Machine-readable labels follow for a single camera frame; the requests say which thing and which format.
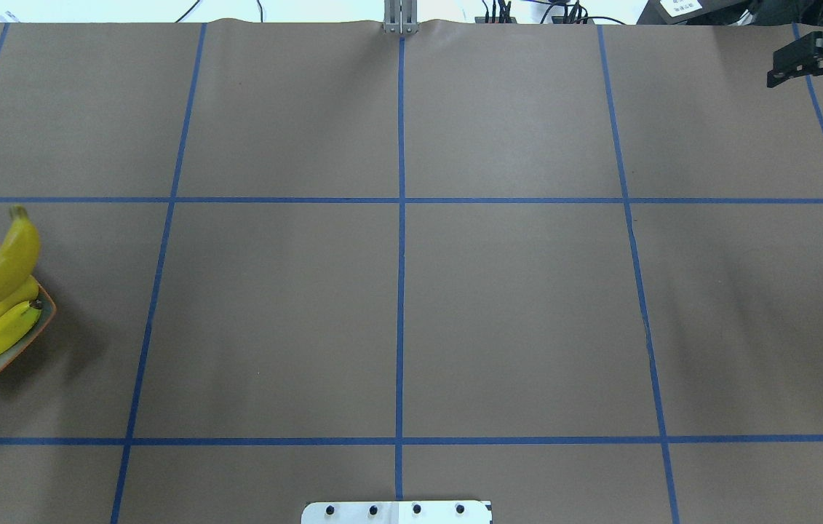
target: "sticker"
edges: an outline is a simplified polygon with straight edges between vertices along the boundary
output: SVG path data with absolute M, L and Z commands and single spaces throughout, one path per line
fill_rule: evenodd
M 699 0 L 660 0 L 660 5 L 671 17 L 678 17 L 701 9 Z

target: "table surface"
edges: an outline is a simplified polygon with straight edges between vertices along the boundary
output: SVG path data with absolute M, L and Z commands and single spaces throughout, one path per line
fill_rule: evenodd
M 0 375 L 0 522 L 823 522 L 791 39 L 0 25 L 0 234 L 25 202 L 59 309 Z

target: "metal bracket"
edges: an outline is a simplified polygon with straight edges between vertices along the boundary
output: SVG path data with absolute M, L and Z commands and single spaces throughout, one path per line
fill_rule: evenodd
M 385 0 L 382 29 L 398 36 L 418 33 L 418 0 Z
M 492 524 L 490 501 L 312 503 L 301 524 Z

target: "cable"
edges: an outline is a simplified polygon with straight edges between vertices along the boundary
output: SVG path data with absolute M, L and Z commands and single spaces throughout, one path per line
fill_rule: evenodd
M 816 16 L 816 19 L 813 20 L 814 25 L 822 25 L 822 17 L 823 17 L 823 0 L 821 6 L 819 6 L 819 14 Z
M 567 16 L 567 7 L 572 6 L 572 4 L 567 4 L 565 2 L 553 2 L 548 4 L 547 11 L 544 11 L 544 16 L 541 17 L 541 23 L 544 23 L 544 21 L 547 20 L 547 15 L 550 14 L 550 10 L 557 6 L 563 7 L 563 16 Z
M 626 23 L 624 23 L 624 21 L 621 21 L 621 20 L 618 20 L 618 19 L 613 19 L 613 17 L 581 17 L 581 19 L 576 19 L 575 21 L 573 21 L 573 23 L 585 23 L 585 21 L 587 21 L 587 20 L 594 20 L 594 19 L 617 21 L 617 23 L 620 23 L 621 25 L 627 25 Z
M 178 17 L 178 20 L 176 20 L 175 23 L 179 23 L 179 21 L 185 20 L 185 17 L 188 16 L 188 13 L 191 13 L 191 11 L 193 11 L 195 9 L 195 7 L 198 7 L 199 3 L 201 3 L 201 0 L 195 0 L 194 4 L 192 4 L 191 7 L 189 7 L 188 10 L 185 11 L 184 15 Z

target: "white metal plate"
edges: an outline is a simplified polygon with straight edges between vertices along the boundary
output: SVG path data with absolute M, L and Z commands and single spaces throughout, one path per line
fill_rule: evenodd
M 491 524 L 490 501 L 312 503 L 301 524 Z

